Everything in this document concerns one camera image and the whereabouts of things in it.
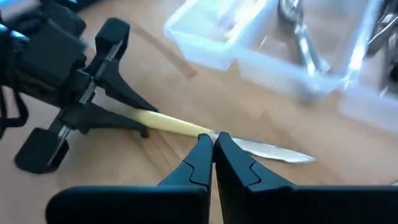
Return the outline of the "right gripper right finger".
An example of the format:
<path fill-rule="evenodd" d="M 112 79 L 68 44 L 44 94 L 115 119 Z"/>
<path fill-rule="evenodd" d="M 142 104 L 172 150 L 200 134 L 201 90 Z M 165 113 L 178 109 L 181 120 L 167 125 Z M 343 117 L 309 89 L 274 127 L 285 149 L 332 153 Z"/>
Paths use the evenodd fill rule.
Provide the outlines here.
<path fill-rule="evenodd" d="M 226 132 L 215 141 L 215 161 L 226 224 L 398 224 L 398 186 L 296 185 Z"/>

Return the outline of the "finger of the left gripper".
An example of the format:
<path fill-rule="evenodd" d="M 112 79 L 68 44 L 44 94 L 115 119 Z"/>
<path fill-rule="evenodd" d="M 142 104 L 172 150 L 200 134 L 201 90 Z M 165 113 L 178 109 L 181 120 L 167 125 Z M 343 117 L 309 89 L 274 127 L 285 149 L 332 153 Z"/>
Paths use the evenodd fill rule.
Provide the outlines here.
<path fill-rule="evenodd" d="M 119 60 L 105 60 L 95 76 L 96 84 L 106 95 L 133 108 L 158 112 L 148 101 L 136 93 L 119 72 Z"/>
<path fill-rule="evenodd" d="M 96 128 L 131 129 L 148 138 L 146 126 L 128 117 L 108 111 L 94 103 L 75 103 L 64 108 L 60 120 L 69 128 L 87 134 Z"/>

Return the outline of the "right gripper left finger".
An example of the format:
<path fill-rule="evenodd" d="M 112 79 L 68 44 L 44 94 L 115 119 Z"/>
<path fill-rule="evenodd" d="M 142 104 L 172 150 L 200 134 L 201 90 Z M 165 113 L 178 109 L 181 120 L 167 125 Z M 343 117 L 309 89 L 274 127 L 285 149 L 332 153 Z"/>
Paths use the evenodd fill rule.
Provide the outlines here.
<path fill-rule="evenodd" d="M 200 134 L 158 185 L 88 185 L 54 195 L 47 224 L 209 224 L 213 141 Z"/>

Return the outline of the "cream handled knife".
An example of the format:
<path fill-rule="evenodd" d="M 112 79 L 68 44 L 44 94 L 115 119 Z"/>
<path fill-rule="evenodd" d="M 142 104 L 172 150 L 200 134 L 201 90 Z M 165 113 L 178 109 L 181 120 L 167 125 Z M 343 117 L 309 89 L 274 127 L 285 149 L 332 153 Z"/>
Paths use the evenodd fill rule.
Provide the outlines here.
<path fill-rule="evenodd" d="M 189 123 L 187 121 L 154 111 L 132 109 L 131 118 L 148 126 L 149 128 L 159 129 L 185 136 L 197 136 L 199 134 L 207 134 L 215 140 L 220 135 L 219 131 L 208 129 L 203 126 Z M 315 162 L 314 157 L 291 149 L 273 146 L 268 143 L 239 138 L 235 136 L 233 136 L 231 139 L 242 150 L 255 156 L 276 161 L 283 161 L 291 164 L 308 164 L 311 162 Z"/>

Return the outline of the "clear plastic cutlery tray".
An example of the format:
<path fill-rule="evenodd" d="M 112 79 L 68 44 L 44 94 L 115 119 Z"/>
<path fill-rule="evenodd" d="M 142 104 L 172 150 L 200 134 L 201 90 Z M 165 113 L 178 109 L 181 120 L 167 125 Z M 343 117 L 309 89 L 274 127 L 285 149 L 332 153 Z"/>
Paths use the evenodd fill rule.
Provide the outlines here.
<path fill-rule="evenodd" d="M 343 116 L 398 134 L 398 95 L 382 94 L 386 46 L 366 55 L 380 12 L 396 0 L 303 0 L 304 23 L 330 64 L 309 75 L 278 0 L 185 0 L 164 25 L 183 56 L 314 104 L 340 92 Z"/>

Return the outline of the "silver spoon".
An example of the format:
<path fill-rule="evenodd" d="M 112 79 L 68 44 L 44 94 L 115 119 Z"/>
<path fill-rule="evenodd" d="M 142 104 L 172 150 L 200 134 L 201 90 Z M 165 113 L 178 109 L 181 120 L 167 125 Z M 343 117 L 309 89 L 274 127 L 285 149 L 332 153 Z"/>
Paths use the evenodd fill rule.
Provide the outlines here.
<path fill-rule="evenodd" d="M 278 15 L 292 27 L 298 52 L 309 75 L 327 73 L 330 64 L 314 46 L 311 35 L 304 23 L 303 0 L 278 0 Z"/>

